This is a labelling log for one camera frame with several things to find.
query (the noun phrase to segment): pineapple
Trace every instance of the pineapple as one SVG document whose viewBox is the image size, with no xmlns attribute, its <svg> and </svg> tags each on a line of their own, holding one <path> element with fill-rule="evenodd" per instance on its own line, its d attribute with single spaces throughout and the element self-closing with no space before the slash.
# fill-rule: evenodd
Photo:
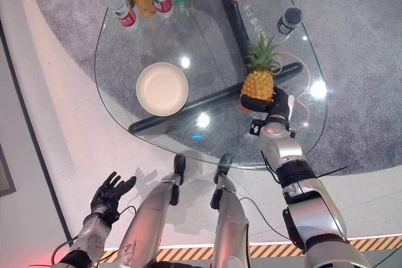
<svg viewBox="0 0 402 268">
<path fill-rule="evenodd" d="M 246 65 L 249 75 L 243 83 L 241 96 L 247 95 L 267 102 L 272 100 L 274 79 L 271 69 L 277 65 L 274 60 L 274 56 L 277 55 L 273 51 L 275 48 L 273 38 L 265 43 L 261 34 L 257 44 L 251 45 L 250 54 L 246 57 L 250 58 L 250 63 Z"/>
</svg>

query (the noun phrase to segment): red label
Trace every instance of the red label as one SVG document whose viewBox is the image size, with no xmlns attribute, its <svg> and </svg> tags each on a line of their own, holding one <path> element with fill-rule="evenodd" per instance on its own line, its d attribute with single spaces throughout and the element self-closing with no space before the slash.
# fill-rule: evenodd
<svg viewBox="0 0 402 268">
<path fill-rule="evenodd" d="M 162 1 L 161 3 L 155 3 L 156 9 L 161 12 L 161 13 L 166 13 L 168 11 L 170 11 L 171 7 L 172 7 L 172 2 L 171 0 L 165 0 Z"/>
<path fill-rule="evenodd" d="M 123 26 L 128 27 L 132 26 L 136 22 L 136 13 L 134 13 L 133 9 L 130 8 L 130 11 L 128 12 L 126 17 L 119 18 L 121 24 Z"/>
</svg>

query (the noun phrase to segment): orange and black stripe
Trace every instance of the orange and black stripe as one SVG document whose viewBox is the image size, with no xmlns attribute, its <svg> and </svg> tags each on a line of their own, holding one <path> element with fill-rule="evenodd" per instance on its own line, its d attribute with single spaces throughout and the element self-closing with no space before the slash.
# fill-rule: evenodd
<svg viewBox="0 0 402 268">
<path fill-rule="evenodd" d="M 373 251 L 384 249 L 395 249 L 402 246 L 402 235 L 373 237 L 363 239 L 349 239 L 359 251 Z M 297 257 L 302 255 L 302 251 L 289 242 L 281 244 L 250 244 L 250 258 L 263 257 Z M 113 251 L 105 252 L 102 257 L 107 257 Z M 210 260 L 214 253 L 212 246 L 207 247 L 184 247 L 184 248 L 161 248 L 156 257 L 157 261 L 176 261 L 176 260 Z M 115 262 L 117 252 L 102 262 Z"/>
</svg>

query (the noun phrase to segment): glass table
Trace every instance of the glass table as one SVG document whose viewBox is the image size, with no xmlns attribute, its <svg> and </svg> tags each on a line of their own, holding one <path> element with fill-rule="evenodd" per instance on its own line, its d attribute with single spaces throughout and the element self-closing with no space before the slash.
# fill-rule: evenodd
<svg viewBox="0 0 402 268">
<path fill-rule="evenodd" d="M 239 92 L 249 42 L 274 37 L 284 66 L 275 84 L 299 100 L 290 127 L 308 153 L 323 131 L 327 100 L 304 24 L 287 36 L 278 32 L 278 20 L 294 5 L 293 0 L 185 0 L 174 3 L 169 18 L 137 14 L 135 29 L 123 28 L 106 12 L 95 54 L 106 109 L 131 134 L 166 150 L 215 164 L 231 153 L 235 167 L 264 169 L 258 138 L 249 129 L 266 114 L 243 111 Z M 188 80 L 187 103 L 169 117 L 147 113 L 136 96 L 139 74 L 156 62 L 176 65 Z"/>
</svg>

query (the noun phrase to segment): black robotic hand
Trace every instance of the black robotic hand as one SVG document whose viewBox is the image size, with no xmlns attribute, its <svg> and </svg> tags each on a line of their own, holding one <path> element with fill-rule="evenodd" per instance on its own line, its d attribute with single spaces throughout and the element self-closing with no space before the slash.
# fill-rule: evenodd
<svg viewBox="0 0 402 268">
<path fill-rule="evenodd" d="M 257 112 L 268 113 L 264 121 L 253 119 L 250 127 L 250 134 L 259 136 L 261 128 L 269 122 L 279 122 L 289 130 L 289 120 L 293 111 L 294 101 L 294 96 L 288 95 L 278 87 L 274 87 L 274 97 L 271 102 L 243 95 L 240 99 L 243 107 Z"/>
<path fill-rule="evenodd" d="M 117 176 L 116 172 L 113 172 L 107 177 L 103 184 L 97 189 L 91 203 L 91 212 L 96 212 L 96 208 L 100 206 L 106 207 L 106 211 L 102 213 L 103 220 L 112 225 L 119 219 L 119 212 L 117 208 L 119 206 L 119 200 L 122 195 L 131 190 L 136 184 L 137 177 L 133 176 L 127 181 L 120 181 L 121 177 Z"/>
<path fill-rule="evenodd" d="M 293 96 L 289 96 L 282 89 L 275 87 L 274 88 L 274 99 L 271 103 L 271 107 L 268 111 L 269 117 L 277 117 L 282 118 L 289 122 L 290 119 L 290 107 L 293 108 L 293 104 L 289 104 L 290 97 L 294 100 Z"/>
<path fill-rule="evenodd" d="M 290 108 L 288 104 L 289 95 L 278 87 L 274 87 L 274 97 L 268 102 L 266 100 L 254 99 L 242 95 L 240 102 L 244 108 L 256 112 L 266 112 L 268 116 L 275 115 L 289 120 Z"/>
</svg>

